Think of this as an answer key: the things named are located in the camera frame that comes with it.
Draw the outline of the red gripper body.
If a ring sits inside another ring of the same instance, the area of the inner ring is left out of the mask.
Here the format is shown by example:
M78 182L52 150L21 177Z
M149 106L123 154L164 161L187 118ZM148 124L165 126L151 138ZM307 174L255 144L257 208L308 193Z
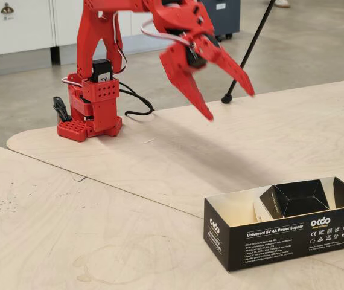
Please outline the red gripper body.
M215 46L215 30L205 6L198 1L148 1L147 8L160 37L174 43L161 53L166 71L196 71L207 58L203 52Z

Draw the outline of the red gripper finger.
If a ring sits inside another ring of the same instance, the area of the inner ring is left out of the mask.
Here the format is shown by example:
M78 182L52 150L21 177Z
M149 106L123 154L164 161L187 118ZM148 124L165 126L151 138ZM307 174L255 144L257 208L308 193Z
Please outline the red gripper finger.
M187 62L186 46L181 43L172 44L159 58L169 81L205 118L212 121L214 117L193 78L193 73L197 69L189 66Z
M216 64L229 74L248 95L252 97L255 95L249 76L222 46L216 46L207 36L200 35L194 38L194 51L200 57Z

